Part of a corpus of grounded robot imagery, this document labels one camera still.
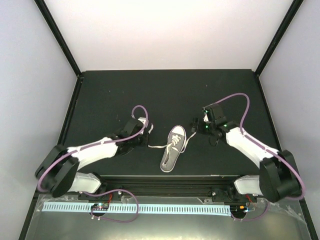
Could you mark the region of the grey canvas sneaker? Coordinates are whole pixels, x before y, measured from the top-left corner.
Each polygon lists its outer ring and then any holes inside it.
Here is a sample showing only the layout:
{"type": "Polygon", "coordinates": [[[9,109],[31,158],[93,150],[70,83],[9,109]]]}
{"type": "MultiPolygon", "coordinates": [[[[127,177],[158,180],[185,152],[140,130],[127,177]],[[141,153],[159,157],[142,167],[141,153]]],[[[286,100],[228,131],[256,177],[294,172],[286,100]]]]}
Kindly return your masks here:
{"type": "MultiPolygon", "coordinates": [[[[178,150],[181,150],[182,144],[187,139],[185,128],[180,125],[176,125],[175,127],[173,127],[168,134],[167,144],[172,141],[174,135],[178,135],[181,138],[179,143],[175,146],[178,150]]],[[[171,172],[174,169],[180,154],[181,153],[175,151],[172,147],[169,147],[168,150],[165,149],[160,162],[160,169],[164,173],[171,172]]]]}

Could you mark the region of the white shoelace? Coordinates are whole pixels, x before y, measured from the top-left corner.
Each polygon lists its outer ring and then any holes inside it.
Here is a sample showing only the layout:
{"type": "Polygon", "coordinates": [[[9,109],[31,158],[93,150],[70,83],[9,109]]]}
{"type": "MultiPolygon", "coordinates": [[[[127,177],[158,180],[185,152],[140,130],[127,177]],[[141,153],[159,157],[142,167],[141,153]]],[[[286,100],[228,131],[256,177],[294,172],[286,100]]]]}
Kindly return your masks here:
{"type": "Polygon", "coordinates": [[[181,140],[181,138],[180,138],[178,135],[174,135],[174,136],[172,137],[171,142],[168,143],[168,144],[166,144],[166,145],[154,145],[154,146],[148,145],[147,147],[148,147],[148,148],[154,148],[154,149],[164,149],[164,148],[165,148],[167,151],[169,150],[169,147],[172,147],[172,149],[175,150],[175,151],[177,151],[178,153],[184,153],[185,150],[186,150],[186,148],[187,148],[187,145],[188,145],[190,139],[191,139],[192,137],[194,137],[195,135],[196,135],[196,133],[193,133],[189,138],[187,138],[187,139],[183,142],[182,147],[181,147],[181,150],[178,150],[178,149],[176,148],[176,145],[177,145],[177,144],[179,143],[179,141],[181,140]]]}

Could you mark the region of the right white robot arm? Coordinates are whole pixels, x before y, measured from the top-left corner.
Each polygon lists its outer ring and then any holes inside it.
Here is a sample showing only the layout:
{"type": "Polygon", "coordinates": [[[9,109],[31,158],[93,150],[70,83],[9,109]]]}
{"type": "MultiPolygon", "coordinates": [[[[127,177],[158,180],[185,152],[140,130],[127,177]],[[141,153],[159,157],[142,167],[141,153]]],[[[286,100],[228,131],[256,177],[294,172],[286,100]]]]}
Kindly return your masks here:
{"type": "Polygon", "coordinates": [[[275,203],[284,198],[297,199],[303,194],[303,183],[293,167],[293,154],[277,150],[257,140],[234,121],[228,121],[218,104],[202,109],[204,118],[191,122],[192,133],[209,136],[210,144],[219,141],[235,148],[251,160],[259,170],[257,175],[245,175],[228,187],[228,198],[240,201],[245,195],[257,195],[275,203]]]}

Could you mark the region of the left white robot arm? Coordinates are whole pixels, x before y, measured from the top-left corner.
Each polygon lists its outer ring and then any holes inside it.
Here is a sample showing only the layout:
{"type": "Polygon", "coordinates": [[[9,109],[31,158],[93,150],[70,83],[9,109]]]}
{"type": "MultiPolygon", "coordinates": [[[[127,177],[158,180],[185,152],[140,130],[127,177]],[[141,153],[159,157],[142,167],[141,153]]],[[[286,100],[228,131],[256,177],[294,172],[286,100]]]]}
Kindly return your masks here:
{"type": "Polygon", "coordinates": [[[80,170],[104,159],[123,156],[135,147],[146,147],[153,126],[145,117],[130,119],[124,128],[100,140],[81,146],[54,146],[35,171],[37,189],[54,198],[68,192],[86,192],[95,199],[103,199],[108,192],[96,173],[80,170]]]}

